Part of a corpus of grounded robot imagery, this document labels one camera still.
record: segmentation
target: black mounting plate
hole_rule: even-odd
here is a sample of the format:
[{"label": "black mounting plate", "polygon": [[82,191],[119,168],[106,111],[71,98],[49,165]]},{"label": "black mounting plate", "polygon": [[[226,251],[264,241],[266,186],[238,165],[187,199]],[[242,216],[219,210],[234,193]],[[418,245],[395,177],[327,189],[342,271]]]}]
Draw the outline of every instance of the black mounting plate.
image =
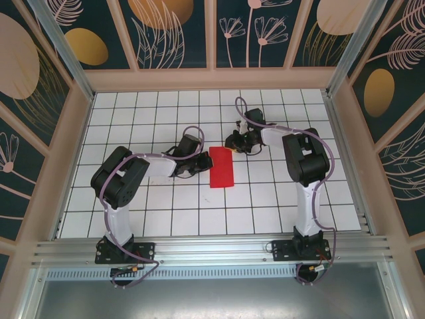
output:
[{"label": "black mounting plate", "polygon": [[269,252],[272,251],[273,261],[320,261],[320,255],[316,249],[319,249],[320,253],[327,259],[331,259],[331,249],[326,239],[322,240],[320,248],[304,249],[302,256],[296,253],[292,240],[272,241],[268,246],[266,248]]},{"label": "black mounting plate", "polygon": [[[96,258],[94,259],[94,263],[97,265],[137,264],[136,258],[128,256],[123,261],[121,256],[110,253],[110,246],[107,243],[100,243],[97,247]],[[133,243],[131,253],[153,260],[155,257],[155,243]]]}]

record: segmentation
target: metal floor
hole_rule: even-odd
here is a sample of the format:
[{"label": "metal floor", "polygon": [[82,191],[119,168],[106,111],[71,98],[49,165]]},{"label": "metal floor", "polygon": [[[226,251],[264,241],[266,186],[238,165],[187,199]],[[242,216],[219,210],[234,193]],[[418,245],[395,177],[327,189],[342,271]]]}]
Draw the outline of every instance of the metal floor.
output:
[{"label": "metal floor", "polygon": [[38,319],[388,319],[376,264],[335,265],[317,286],[294,278],[46,282]]}]

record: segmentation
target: flower illustration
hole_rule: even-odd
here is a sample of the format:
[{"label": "flower illustration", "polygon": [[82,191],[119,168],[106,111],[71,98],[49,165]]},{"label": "flower illustration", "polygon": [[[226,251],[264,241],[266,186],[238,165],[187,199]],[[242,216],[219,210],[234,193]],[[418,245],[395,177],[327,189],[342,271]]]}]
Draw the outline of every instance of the flower illustration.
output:
[{"label": "flower illustration", "polygon": [[259,8],[271,8],[271,7],[281,7],[282,5],[289,5],[292,3],[292,0],[248,0],[248,5],[250,6],[250,15],[248,18],[248,36],[246,37],[246,67],[250,67],[250,33],[251,33],[251,20],[252,12],[255,9]]},{"label": "flower illustration", "polygon": [[[17,173],[15,170],[13,170],[15,160],[16,160],[16,155],[18,153],[18,147],[19,147],[18,137],[12,134],[10,140],[8,140],[5,132],[0,133],[0,172],[13,173],[16,176],[24,179],[25,181],[35,184],[35,181],[32,181],[31,179],[26,178],[25,176],[22,176],[20,173]],[[31,196],[28,196],[24,193],[21,193],[20,191],[7,187],[6,185],[3,185],[3,184],[0,184],[0,188],[6,191],[9,191],[10,193],[13,193],[15,195],[21,196],[25,199],[31,198]]]},{"label": "flower illustration", "polygon": [[242,28],[242,22],[240,22],[240,18],[230,18],[227,22],[226,18],[220,19],[220,28],[223,31],[224,37],[226,38],[227,45],[227,56],[228,61],[230,63],[230,67],[233,67],[232,58],[230,57],[230,50],[228,47],[228,40],[230,38],[240,37],[241,35],[245,35],[245,29]]},{"label": "flower illustration", "polygon": [[285,18],[268,19],[264,25],[264,17],[255,19],[255,32],[260,45],[260,54],[258,55],[258,67],[261,67],[261,52],[264,45],[274,45],[288,40],[288,34],[284,33],[286,26],[284,23]]},{"label": "flower illustration", "polygon": [[281,7],[282,5],[289,5],[292,0],[248,0],[248,5],[252,9],[259,9],[261,7]]},{"label": "flower illustration", "polygon": [[0,133],[0,171],[10,173],[13,171],[13,162],[18,152],[19,139],[11,135],[10,143],[5,132]]}]

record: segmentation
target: white grid mat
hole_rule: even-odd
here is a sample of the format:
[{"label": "white grid mat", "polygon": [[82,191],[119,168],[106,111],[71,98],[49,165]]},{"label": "white grid mat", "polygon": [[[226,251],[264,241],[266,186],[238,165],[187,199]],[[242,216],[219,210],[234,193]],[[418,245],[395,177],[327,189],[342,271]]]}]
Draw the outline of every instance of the white grid mat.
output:
[{"label": "white grid mat", "polygon": [[[90,179],[116,147],[165,152],[189,125],[204,131],[205,150],[221,146],[239,119],[234,108],[239,95],[249,109],[260,108],[267,122],[317,129],[337,158],[321,194],[320,221],[338,231],[360,230],[319,90],[206,90],[97,94],[58,237],[103,236],[103,207],[95,201]],[[297,197],[284,151],[265,147],[257,156],[233,154],[233,160],[235,186],[226,189],[211,189],[209,172],[190,179],[143,180],[130,204],[134,235],[291,233]]]}]

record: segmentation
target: cable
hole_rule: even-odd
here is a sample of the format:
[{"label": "cable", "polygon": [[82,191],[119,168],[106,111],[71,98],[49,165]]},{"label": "cable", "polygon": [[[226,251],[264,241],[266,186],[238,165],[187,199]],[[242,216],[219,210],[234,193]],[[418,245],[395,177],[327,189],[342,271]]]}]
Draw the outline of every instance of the cable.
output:
[{"label": "cable", "polygon": [[196,156],[198,154],[200,154],[204,148],[204,141],[205,141],[205,135],[204,132],[197,126],[188,126],[185,128],[185,130],[183,131],[183,135],[185,135],[186,131],[189,128],[196,128],[202,136],[202,140],[201,140],[201,144],[199,145],[199,147],[197,148],[197,150],[188,156],[184,156],[182,158],[176,158],[174,156],[168,156],[165,154],[132,154],[129,157],[125,158],[121,163],[119,163],[117,165],[117,167],[115,167],[115,169],[111,172],[111,174],[108,176],[108,178],[105,180],[105,183],[103,184],[101,190],[100,190],[100,194],[99,194],[99,200],[100,203],[102,204],[102,206],[104,207],[104,220],[105,220],[105,226],[106,226],[106,230],[109,234],[109,236],[111,237],[112,241],[114,242],[115,246],[118,247],[118,249],[120,251],[122,251],[123,253],[125,253],[126,255],[135,258],[138,261],[143,261],[145,263],[154,263],[155,266],[149,270],[147,273],[145,273],[140,279],[137,279],[135,281],[132,281],[131,283],[129,283],[128,285],[125,286],[118,286],[115,282],[115,277],[112,278],[112,283],[114,284],[115,288],[120,288],[120,289],[126,289],[126,288],[131,288],[139,283],[141,283],[143,281],[143,279],[145,279],[147,276],[149,276],[156,268],[158,268],[159,266],[159,262],[158,261],[154,261],[151,259],[147,259],[147,258],[143,258],[143,257],[139,257],[129,251],[127,251],[125,248],[123,248],[119,243],[118,240],[115,238],[114,234],[111,231],[111,227],[109,225],[109,221],[108,221],[108,204],[104,201],[104,194],[105,194],[105,189],[107,188],[108,184],[111,182],[111,179],[113,178],[113,176],[115,176],[115,174],[118,172],[118,170],[123,167],[129,160],[132,160],[133,158],[168,158],[170,160],[187,160],[189,158],[192,158],[193,156]]},{"label": "cable", "polygon": [[187,176],[187,177],[183,177],[183,176],[176,176],[176,177],[181,178],[181,179],[189,179],[189,178],[192,178],[193,176],[195,176],[195,174]]},{"label": "cable", "polygon": [[259,153],[261,153],[262,150],[263,150],[263,145],[260,144],[260,150],[258,152],[256,152],[255,154],[251,154],[251,153],[248,153],[247,151],[245,151],[245,155],[246,156],[255,156],[255,155],[258,155]]},{"label": "cable", "polygon": [[[328,153],[329,153],[329,157],[331,158],[331,167],[330,167],[330,170],[329,170],[329,173],[326,175],[326,177],[323,179],[323,180],[321,180],[315,187],[314,187],[314,189],[313,189],[313,196],[311,196],[311,202],[312,202],[312,211],[313,211],[313,219],[314,219],[314,221],[315,221],[315,223],[316,223],[316,225],[318,226],[318,227],[320,227],[321,229],[323,229],[323,230],[326,230],[326,231],[333,231],[333,248],[332,248],[332,257],[331,257],[331,260],[330,260],[330,262],[329,262],[329,264],[330,264],[330,266],[329,267],[331,267],[332,265],[333,265],[333,261],[334,261],[334,259],[335,259],[335,251],[336,251],[336,248],[337,248],[337,230],[334,228],[334,227],[325,227],[325,226],[323,226],[318,220],[317,220],[317,214],[316,214],[316,211],[315,211],[315,205],[314,205],[314,203],[315,203],[315,199],[316,199],[316,195],[317,195],[317,190],[319,189],[319,187],[320,186],[322,186],[331,176],[332,176],[332,173],[333,173],[333,171],[335,170],[335,157],[333,156],[333,153],[332,153],[332,150],[331,150],[331,148],[326,144],[326,142],[324,141],[324,140],[322,140],[319,136],[317,136],[317,135],[315,135],[315,134],[313,134],[313,133],[311,133],[311,132],[308,132],[308,131],[305,131],[305,130],[299,130],[299,129],[297,129],[297,128],[287,128],[287,127],[285,127],[285,126],[280,126],[280,125],[263,125],[263,124],[260,124],[260,123],[256,123],[256,122],[254,122],[254,121],[252,121],[252,120],[250,120],[249,118],[247,118],[243,113],[242,113],[242,111],[241,110],[239,110],[239,106],[238,106],[238,100],[240,100],[241,101],[241,107],[242,107],[242,110],[243,110],[243,104],[245,104],[245,107],[247,108],[248,106],[247,106],[247,104],[246,104],[246,101],[243,99],[243,97],[241,97],[241,96],[238,96],[236,99],[235,99],[235,101],[234,101],[234,105],[235,105],[235,107],[236,107],[236,111],[238,111],[238,113],[239,113],[239,115],[244,119],[244,120],[246,120],[248,123],[251,123],[251,124],[253,124],[253,125],[256,125],[256,126],[259,126],[259,127],[261,127],[261,128],[275,128],[275,129],[278,129],[278,130],[282,130],[282,131],[286,131],[286,132],[291,132],[291,133],[303,133],[303,134],[305,134],[305,135],[308,135],[308,136],[311,136],[312,138],[315,138],[317,141],[319,141],[322,145],[323,145],[323,147],[328,151]],[[312,282],[308,282],[308,281],[306,281],[306,280],[304,280],[303,278],[301,278],[300,276],[299,276],[299,269],[301,268],[301,266],[302,266],[303,264],[302,263],[300,263],[300,264],[298,264],[297,265],[297,271],[296,271],[296,280],[300,283],[300,284],[305,284],[305,283],[310,283],[310,285],[313,285],[313,283]],[[325,277],[325,275],[327,274],[327,271],[325,271],[325,273],[319,278],[319,279],[317,279],[317,281],[315,282],[315,283],[318,283],[318,282],[320,282],[324,277]]]}]

